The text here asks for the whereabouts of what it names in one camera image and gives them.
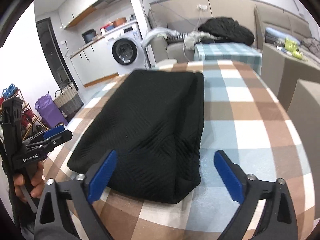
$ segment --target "green plaid tablecloth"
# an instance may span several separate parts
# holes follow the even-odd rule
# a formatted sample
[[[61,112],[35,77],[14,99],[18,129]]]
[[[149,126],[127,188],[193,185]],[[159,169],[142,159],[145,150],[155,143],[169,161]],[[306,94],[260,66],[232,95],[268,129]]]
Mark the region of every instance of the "green plaid tablecloth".
[[[262,54],[243,43],[196,44],[194,61],[220,59],[246,63],[261,75]]]
[[[223,149],[245,173],[261,180],[284,178],[295,208],[299,239],[313,227],[315,195],[312,174],[301,140],[271,90],[249,65],[230,60],[189,62],[161,67],[163,71],[200,71],[204,74],[204,130],[200,146],[201,183],[175,205],[122,195],[106,188],[93,207],[115,240],[216,240],[233,217],[234,202],[214,164]],[[71,120],[71,141],[56,147],[44,163],[44,178],[72,179],[67,167],[77,143],[126,76],[119,76],[97,92]],[[82,239],[77,213],[68,203]],[[263,201],[247,230],[252,237]]]

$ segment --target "purple bag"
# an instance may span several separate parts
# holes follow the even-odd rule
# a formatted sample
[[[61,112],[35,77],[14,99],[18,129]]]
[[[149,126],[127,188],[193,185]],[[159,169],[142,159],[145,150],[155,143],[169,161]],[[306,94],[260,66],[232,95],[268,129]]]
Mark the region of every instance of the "purple bag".
[[[63,122],[64,125],[68,124],[59,108],[53,102],[49,93],[45,96],[40,97],[36,101],[35,108],[39,112],[45,123],[49,126],[49,128],[53,128],[61,122]]]

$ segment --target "washing machine door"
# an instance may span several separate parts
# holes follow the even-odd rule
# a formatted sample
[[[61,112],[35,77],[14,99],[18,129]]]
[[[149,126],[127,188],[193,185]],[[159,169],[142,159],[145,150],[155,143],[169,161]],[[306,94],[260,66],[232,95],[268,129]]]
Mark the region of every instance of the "washing machine door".
[[[128,38],[121,38],[112,46],[113,58],[121,65],[132,64],[137,58],[137,54],[136,44]]]

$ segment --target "blue gripper pad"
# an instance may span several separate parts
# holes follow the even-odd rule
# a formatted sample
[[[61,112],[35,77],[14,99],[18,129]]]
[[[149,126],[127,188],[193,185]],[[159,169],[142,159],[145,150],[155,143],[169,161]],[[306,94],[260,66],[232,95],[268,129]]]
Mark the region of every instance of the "blue gripper pad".
[[[44,139],[47,139],[53,135],[56,135],[60,132],[63,132],[64,131],[64,125],[58,125],[56,127],[53,127],[51,128],[50,130],[47,130],[44,134],[43,134],[43,138]]]
[[[103,190],[108,185],[111,175],[116,168],[117,159],[116,151],[111,151],[96,174],[93,176],[89,183],[87,196],[87,200],[90,204],[100,199]]]
[[[239,202],[239,204],[242,204],[244,201],[244,195],[243,195],[243,189],[242,184],[240,180],[237,178],[237,176],[232,171],[231,167],[228,165],[229,163],[233,164],[231,160],[225,155],[222,155],[220,153],[221,150],[216,151],[214,154],[213,162],[214,166],[216,167],[224,185],[226,186],[231,198],[234,201]]]

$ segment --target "kitchen backsplash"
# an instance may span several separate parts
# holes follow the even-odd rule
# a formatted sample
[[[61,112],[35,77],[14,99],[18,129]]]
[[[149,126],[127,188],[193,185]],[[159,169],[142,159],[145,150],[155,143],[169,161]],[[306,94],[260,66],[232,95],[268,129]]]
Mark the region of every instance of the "kitchen backsplash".
[[[89,14],[76,26],[77,32],[81,36],[81,34],[87,30],[95,29],[97,34],[100,34],[100,28],[107,22],[114,21],[121,17],[128,17],[133,13],[134,11],[130,0],[121,0]]]

